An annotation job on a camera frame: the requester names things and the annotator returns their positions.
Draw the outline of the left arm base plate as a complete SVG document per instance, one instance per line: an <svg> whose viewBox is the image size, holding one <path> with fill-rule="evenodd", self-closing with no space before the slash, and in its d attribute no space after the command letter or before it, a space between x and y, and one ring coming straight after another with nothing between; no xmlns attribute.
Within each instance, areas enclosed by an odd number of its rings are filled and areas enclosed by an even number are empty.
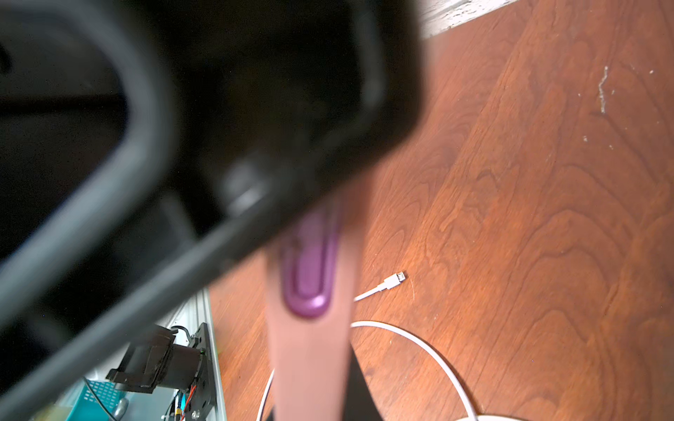
<svg viewBox="0 0 674 421"><path fill-rule="evenodd" d="M130 343L121 363L106 379L125 392L151 394L158 388L174 389L185 396L181 420L206 420L217 403L216 364L208 324L202 323L188 338L177 343L184 328L155 326Z"/></svg>

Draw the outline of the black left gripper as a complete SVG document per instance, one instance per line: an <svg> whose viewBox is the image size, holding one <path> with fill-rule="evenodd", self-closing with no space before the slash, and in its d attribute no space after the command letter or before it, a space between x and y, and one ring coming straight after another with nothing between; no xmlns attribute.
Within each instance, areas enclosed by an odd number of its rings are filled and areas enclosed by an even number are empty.
<svg viewBox="0 0 674 421"><path fill-rule="evenodd" d="M4 1L1 417L28 420L409 135L413 1Z"/></svg>

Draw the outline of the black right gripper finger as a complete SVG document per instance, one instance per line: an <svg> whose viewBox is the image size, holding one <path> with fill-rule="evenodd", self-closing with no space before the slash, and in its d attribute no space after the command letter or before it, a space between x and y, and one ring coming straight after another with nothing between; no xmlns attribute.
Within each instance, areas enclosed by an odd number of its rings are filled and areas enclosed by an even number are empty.
<svg viewBox="0 0 674 421"><path fill-rule="evenodd" d="M383 421L370 394L354 349L351 349L344 402L345 421Z"/></svg>

